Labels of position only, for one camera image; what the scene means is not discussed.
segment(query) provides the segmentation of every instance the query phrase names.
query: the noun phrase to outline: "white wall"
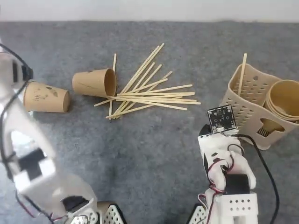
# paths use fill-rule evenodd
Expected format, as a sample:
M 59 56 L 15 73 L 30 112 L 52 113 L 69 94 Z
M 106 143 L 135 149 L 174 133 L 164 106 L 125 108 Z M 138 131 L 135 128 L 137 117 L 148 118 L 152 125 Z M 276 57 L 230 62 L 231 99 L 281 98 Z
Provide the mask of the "white wall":
M 299 0 L 0 0 L 0 4 L 1 21 L 299 21 Z

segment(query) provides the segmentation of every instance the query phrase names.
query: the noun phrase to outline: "perforated metal plate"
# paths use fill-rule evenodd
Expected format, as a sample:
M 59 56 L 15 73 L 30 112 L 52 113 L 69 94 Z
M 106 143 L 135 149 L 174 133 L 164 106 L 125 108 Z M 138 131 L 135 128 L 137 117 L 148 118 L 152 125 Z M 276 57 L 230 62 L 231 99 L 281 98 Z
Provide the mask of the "perforated metal plate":
M 115 205 L 110 205 L 105 217 L 104 224 L 124 224 L 121 215 Z
M 98 214 L 92 209 L 87 209 L 83 214 L 75 216 L 70 224 L 93 224 L 98 220 Z
M 204 224 L 206 223 L 207 213 L 203 206 L 199 205 L 195 208 L 194 213 L 188 224 Z

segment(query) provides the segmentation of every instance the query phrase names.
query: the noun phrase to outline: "black cable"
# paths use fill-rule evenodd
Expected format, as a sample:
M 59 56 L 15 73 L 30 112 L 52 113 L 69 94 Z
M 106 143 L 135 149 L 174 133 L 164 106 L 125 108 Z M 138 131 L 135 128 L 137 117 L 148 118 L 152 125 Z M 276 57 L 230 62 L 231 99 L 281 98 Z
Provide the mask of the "black cable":
M 245 150 L 244 150 L 244 148 L 243 148 L 242 146 L 237 145 L 237 144 L 229 144 L 229 145 L 228 145 L 228 151 L 229 151 L 229 147 L 230 147 L 230 146 L 237 146 L 239 149 L 241 149 L 241 155 L 242 155 L 242 156 L 245 155 Z
M 0 47 L 2 47 L 4 50 L 6 50 L 11 55 L 13 55 L 15 58 L 17 58 L 26 67 L 26 70 L 28 72 L 31 71 L 31 68 L 27 65 L 27 63 L 18 54 L 16 54 L 14 51 L 12 51 L 10 48 L 8 48 L 7 46 L 5 46 L 2 43 L 0 43 Z M 9 102 L 4 106 L 3 111 L 1 112 L 1 115 L 0 115 L 0 155 L 1 155 L 1 158 L 2 158 L 2 163 L 5 167 L 6 172 L 7 172 L 7 176 L 10 180 L 12 180 L 13 175 L 11 173 L 11 170 L 10 170 L 9 166 L 8 166 L 8 163 L 10 162 L 12 157 L 11 156 L 6 157 L 5 151 L 4 151 L 4 140 L 3 140 L 4 115 L 7 112 L 7 110 L 9 109 L 9 107 L 11 106 L 11 104 L 14 102 L 14 100 L 17 99 L 18 96 L 25 89 L 25 87 L 27 86 L 27 84 L 29 82 L 30 77 L 31 77 L 31 75 L 28 75 L 27 80 L 24 82 L 22 87 L 11 97 Z
M 252 137 L 250 137 L 249 135 L 245 135 L 245 134 L 232 134 L 231 136 L 233 136 L 233 137 L 245 137 L 245 138 L 250 139 L 251 142 L 252 142 L 252 144 L 253 144 L 253 146 L 254 146 L 254 148 L 255 148 L 255 150 L 256 150 L 256 152 L 257 152 L 258 157 L 260 158 L 263 166 L 265 167 L 265 169 L 267 171 L 267 174 L 268 174 L 268 176 L 269 176 L 269 178 L 271 180 L 271 183 L 272 183 L 272 186 L 273 186 L 273 189 L 274 189 L 274 193 L 275 193 L 275 198 L 276 198 L 275 210 L 274 210 L 272 219 L 270 221 L 270 224 L 274 224 L 275 219 L 276 219 L 276 217 L 278 215 L 278 210 L 279 210 L 279 205 L 280 205 L 280 199 L 279 199 L 279 193 L 278 193 L 278 190 L 277 190 L 276 183 L 275 183 L 274 178 L 273 178 L 273 176 L 272 176 L 272 174 L 271 174 L 271 172 L 270 172 L 270 170 L 269 170 L 269 168 L 267 166 L 267 163 L 263 159 L 263 156 L 262 156 L 262 154 L 260 152 L 260 149 L 257 147 L 256 142 L 254 141 L 254 139 Z
M 19 203 L 19 205 L 27 212 L 27 214 L 30 215 L 32 218 L 35 218 L 35 216 L 31 213 L 31 211 L 29 211 L 29 209 L 24 205 L 24 203 L 21 202 L 21 200 L 19 199 L 18 192 L 15 192 L 15 198 Z
M 50 215 L 48 215 L 45 211 L 41 210 L 29 197 L 24 196 L 24 198 L 40 213 L 42 213 L 44 216 L 47 217 L 47 219 L 50 221 L 51 224 L 54 224 L 53 219 Z

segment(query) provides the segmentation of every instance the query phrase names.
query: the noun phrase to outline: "pile of wooden sticks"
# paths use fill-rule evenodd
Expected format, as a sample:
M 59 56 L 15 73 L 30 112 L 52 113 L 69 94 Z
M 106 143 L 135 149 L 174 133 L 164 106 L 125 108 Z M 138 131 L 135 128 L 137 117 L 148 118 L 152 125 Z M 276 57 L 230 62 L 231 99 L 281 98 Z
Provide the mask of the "pile of wooden sticks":
M 155 58 L 155 56 L 159 53 L 159 51 L 164 46 L 162 43 L 160 46 L 157 46 L 154 51 L 150 54 L 150 56 L 143 62 L 137 72 L 132 76 L 130 81 L 127 85 L 123 88 L 123 90 L 117 94 L 116 97 L 111 96 L 108 100 L 95 104 L 94 106 L 103 105 L 105 103 L 110 103 L 110 113 L 109 116 L 106 118 L 119 118 L 121 115 L 142 110 L 151 106 L 161 106 L 167 107 L 172 109 L 184 110 L 186 111 L 187 108 L 173 106 L 169 104 L 193 104 L 193 105 L 200 105 L 200 102 L 197 102 L 195 99 L 184 99 L 183 97 L 186 96 L 194 96 L 195 92 L 167 92 L 170 90 L 177 90 L 182 88 L 192 87 L 192 84 L 188 85 L 181 85 L 181 86 L 174 86 L 170 88 L 164 88 L 159 90 L 154 90 L 160 83 L 166 82 L 168 80 L 168 76 L 172 74 L 172 71 L 168 72 L 161 80 L 148 84 L 151 78 L 159 71 L 162 67 L 160 64 L 148 77 L 146 76 L 150 73 L 150 71 L 155 66 L 153 62 L 150 66 L 149 64 Z M 116 63 L 116 55 L 114 56 L 114 70 L 115 70 L 115 63 Z M 116 109 L 114 114 L 112 113 L 112 101 L 122 101 L 121 105 Z M 145 106 L 140 106 L 131 109 L 136 103 L 146 104 Z

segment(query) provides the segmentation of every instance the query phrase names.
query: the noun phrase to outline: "perforated basket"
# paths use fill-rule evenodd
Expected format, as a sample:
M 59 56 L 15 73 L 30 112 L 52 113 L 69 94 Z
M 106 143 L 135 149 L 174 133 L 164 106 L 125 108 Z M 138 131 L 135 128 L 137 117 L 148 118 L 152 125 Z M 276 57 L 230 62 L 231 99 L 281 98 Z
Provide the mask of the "perforated basket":
M 263 108 L 266 95 L 271 86 L 281 80 L 275 76 L 263 73 L 251 65 L 245 65 L 241 95 L 238 96 L 239 81 L 241 75 L 239 65 L 228 83 L 221 105 L 231 104 L 233 107 L 239 133 L 250 135 L 260 149 L 268 149 L 274 142 L 298 127 L 298 123 L 286 121 Z M 272 120 L 284 128 L 284 131 L 268 132 L 263 129 L 262 120 Z

